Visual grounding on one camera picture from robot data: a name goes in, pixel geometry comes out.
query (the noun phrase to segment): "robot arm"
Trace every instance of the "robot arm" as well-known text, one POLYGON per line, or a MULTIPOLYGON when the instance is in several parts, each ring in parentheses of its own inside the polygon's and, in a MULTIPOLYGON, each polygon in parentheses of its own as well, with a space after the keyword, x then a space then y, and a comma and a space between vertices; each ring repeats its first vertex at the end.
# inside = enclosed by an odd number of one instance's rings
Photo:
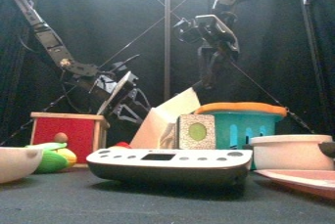
POLYGON ((194 20, 182 19, 174 26, 178 38, 194 43, 203 43, 197 51, 201 83, 205 88, 214 85, 219 63, 226 58, 237 59, 239 55, 238 39, 231 30, 234 14, 231 8, 246 0, 214 0, 211 15, 197 16, 194 20))
POLYGON ((33 30, 34 37, 42 45, 56 67, 58 67, 67 74, 63 75, 67 76, 67 78, 61 81, 65 84, 73 85, 75 87, 81 87, 83 90, 87 91, 88 95, 95 96, 93 99, 96 101, 104 102, 103 112, 97 112, 97 114, 103 114, 107 119, 112 116, 115 117, 116 114, 117 119, 127 120, 135 124, 140 124, 148 112, 150 105, 144 95, 136 88, 135 82, 138 78, 128 73, 128 75, 125 76, 127 78, 123 79, 121 86, 119 85, 117 87, 116 96, 112 93, 115 91, 108 91, 105 88, 97 86, 100 76, 103 76, 109 83, 112 82, 116 84, 113 80, 113 70, 124 67, 125 62, 130 61, 134 57, 119 63, 109 71, 99 70, 99 68, 92 64, 81 64, 76 62, 60 37, 38 16, 29 0, 13 1, 24 14, 28 24, 33 30), (123 112, 125 112, 130 116, 123 117, 123 112))

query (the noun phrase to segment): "orange lid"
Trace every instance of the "orange lid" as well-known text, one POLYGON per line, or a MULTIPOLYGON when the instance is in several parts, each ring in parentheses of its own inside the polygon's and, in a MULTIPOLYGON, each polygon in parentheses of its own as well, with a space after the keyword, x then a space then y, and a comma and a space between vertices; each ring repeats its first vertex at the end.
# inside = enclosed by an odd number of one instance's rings
POLYGON ((286 116, 286 109, 284 107, 272 106, 264 103, 210 103, 202 105, 195 110, 194 114, 213 111, 254 111, 280 114, 282 117, 286 116))

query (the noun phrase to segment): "metal pole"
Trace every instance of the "metal pole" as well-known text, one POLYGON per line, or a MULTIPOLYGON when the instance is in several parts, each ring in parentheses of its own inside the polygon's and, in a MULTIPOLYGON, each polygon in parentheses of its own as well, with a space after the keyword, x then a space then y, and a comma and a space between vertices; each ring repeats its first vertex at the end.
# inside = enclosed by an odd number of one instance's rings
POLYGON ((314 81, 316 81, 317 92, 318 92, 318 102, 321 106, 320 113, 324 119, 325 130, 328 133, 331 133, 332 132, 332 116, 331 116, 331 110, 329 110, 329 99, 325 93, 325 84, 324 84, 325 82, 324 82, 324 76, 322 76, 322 71, 321 71, 321 59, 320 59, 320 55, 317 51, 317 42, 316 42, 316 37, 314 37, 314 29, 312 25, 310 10, 304 0, 301 0, 301 11, 302 11, 304 23, 305 23, 305 28, 306 28, 306 41, 308 41, 310 61, 312 61, 312 67, 313 67, 313 73, 314 73, 314 81))
POLYGON ((163 100, 170 99, 170 0, 164 0, 164 68, 163 68, 163 100))

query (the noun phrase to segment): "wooden box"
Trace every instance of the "wooden box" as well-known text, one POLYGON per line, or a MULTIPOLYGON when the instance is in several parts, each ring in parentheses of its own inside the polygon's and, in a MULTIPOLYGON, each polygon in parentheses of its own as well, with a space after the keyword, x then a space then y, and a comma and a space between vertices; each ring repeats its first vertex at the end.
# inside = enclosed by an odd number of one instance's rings
POLYGON ((52 142, 57 133, 68 136, 67 148, 76 154, 77 163, 85 163, 85 157, 105 147, 108 123, 101 115, 32 112, 32 145, 52 142))

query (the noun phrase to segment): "teal basket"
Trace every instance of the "teal basket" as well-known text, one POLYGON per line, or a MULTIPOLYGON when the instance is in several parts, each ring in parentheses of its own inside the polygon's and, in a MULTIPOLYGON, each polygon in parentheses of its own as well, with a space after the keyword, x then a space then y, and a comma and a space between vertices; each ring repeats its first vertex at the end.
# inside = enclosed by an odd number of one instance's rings
POLYGON ((264 103, 211 103, 195 114, 214 116, 215 149, 242 149, 251 137, 274 135, 276 122, 286 115, 282 107, 264 103))
POLYGON ((214 115, 215 149, 241 149, 255 136, 274 135, 280 114, 265 112, 203 112, 214 115))

